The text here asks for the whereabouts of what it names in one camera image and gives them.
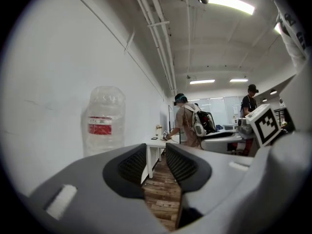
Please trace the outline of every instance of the ceiling pipe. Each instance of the ceiling pipe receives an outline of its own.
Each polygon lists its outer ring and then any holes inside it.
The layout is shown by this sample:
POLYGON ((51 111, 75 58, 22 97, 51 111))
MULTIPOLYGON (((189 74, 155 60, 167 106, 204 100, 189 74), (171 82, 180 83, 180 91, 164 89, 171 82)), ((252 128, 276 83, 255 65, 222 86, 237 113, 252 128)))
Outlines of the ceiling pipe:
MULTIPOLYGON (((154 20, 154 17, 152 15, 152 12, 150 10, 150 7, 147 3, 147 0, 137 0, 137 1, 138 1, 139 6, 141 7, 141 10, 142 10, 144 17, 148 23, 148 26, 155 24, 155 20, 154 20)), ((166 57, 166 54, 164 51, 163 44, 160 40, 159 32, 158 32, 156 27, 149 27, 149 29, 151 30, 151 34, 152 34, 153 40, 155 42, 155 46, 156 46, 156 49, 157 49, 157 52, 158 52, 158 55, 159 55, 159 58, 161 61, 161 65, 164 69, 165 76, 166 76, 167 82, 170 86, 171 94, 173 96, 174 95, 174 92, 173 92, 174 87, 173 87, 173 84, 171 81, 169 65, 168 65, 168 61, 167 61, 167 57, 166 57)))
MULTIPOLYGON (((158 17, 160 19, 160 22, 165 22, 166 20, 164 18, 164 13, 162 11, 160 1, 159 0, 153 0, 153 4, 155 6, 156 12, 157 12, 158 17)), ((173 82, 174 82, 174 91, 176 92, 175 68, 174 68, 174 60, 172 57, 171 47, 170 47, 169 33, 168 33, 168 30, 167 30, 167 27, 165 24, 162 24, 161 28, 162 28, 162 31, 165 35, 167 50, 168 50, 168 54, 169 54, 170 68, 171 68, 171 72, 172 72, 172 76, 173 76, 173 82)))
MULTIPOLYGON (((189 47, 188 47, 188 67, 187 67, 187 72, 186 72, 186 77, 189 76, 189 71, 190 71, 190 65, 191 65, 191 23, 190 23, 190 6, 189 6, 189 0, 185 0, 186 2, 186 13, 187 13, 187 25, 189 29, 189 47)), ((185 85, 185 90, 187 89, 188 85, 188 79, 186 78, 186 85, 185 85)))

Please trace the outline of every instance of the black cap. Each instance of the black cap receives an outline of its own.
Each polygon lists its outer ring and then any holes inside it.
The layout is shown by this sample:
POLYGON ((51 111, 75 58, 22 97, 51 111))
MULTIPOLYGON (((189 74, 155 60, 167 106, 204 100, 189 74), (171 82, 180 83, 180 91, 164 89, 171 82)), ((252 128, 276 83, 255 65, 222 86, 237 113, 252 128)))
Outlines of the black cap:
POLYGON ((255 92, 255 93, 259 93, 259 90, 257 90, 257 87, 254 84, 250 84, 248 86, 248 90, 255 92))

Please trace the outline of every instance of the red label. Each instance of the red label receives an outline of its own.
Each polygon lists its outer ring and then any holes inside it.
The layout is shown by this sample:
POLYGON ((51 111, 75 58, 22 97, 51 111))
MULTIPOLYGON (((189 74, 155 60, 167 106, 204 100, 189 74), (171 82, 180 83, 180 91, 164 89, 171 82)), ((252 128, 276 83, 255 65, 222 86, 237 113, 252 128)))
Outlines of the red label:
POLYGON ((112 119, 109 117, 89 117, 88 132, 94 135, 111 135, 112 119))

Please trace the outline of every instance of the fluorescent light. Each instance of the fluorescent light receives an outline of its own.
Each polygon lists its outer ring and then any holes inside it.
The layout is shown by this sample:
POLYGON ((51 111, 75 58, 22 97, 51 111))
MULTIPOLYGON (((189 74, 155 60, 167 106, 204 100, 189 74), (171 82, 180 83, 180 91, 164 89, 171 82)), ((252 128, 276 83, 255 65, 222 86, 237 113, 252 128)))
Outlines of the fluorescent light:
POLYGON ((193 80, 190 82, 190 84, 212 83, 212 82, 215 82, 215 80, 193 80))
POLYGON ((237 9, 243 12, 246 12, 250 15, 254 13, 254 7, 250 4, 247 4, 240 0, 208 0, 208 3, 214 3, 219 5, 224 5, 227 7, 231 7, 233 9, 237 9))
POLYGON ((275 30, 277 33, 281 34, 281 30, 280 30, 280 28, 279 28, 279 22, 275 25, 274 30, 275 30))
POLYGON ((246 82, 248 79, 232 79, 230 82, 246 82))

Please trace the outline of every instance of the beige shirt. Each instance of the beige shirt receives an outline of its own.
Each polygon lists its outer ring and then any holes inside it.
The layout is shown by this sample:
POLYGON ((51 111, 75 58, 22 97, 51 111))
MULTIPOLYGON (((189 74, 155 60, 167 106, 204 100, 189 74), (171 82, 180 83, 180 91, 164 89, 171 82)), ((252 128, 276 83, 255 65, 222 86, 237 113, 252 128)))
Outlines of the beige shirt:
MULTIPOLYGON (((185 103, 185 105, 188 105, 191 108, 195 109, 195 106, 191 103, 185 103)), ((201 149, 200 138, 197 137, 196 133, 192 130, 193 126, 192 116, 193 112, 182 106, 176 113, 175 127, 184 129, 187 139, 186 141, 187 146, 201 149)))

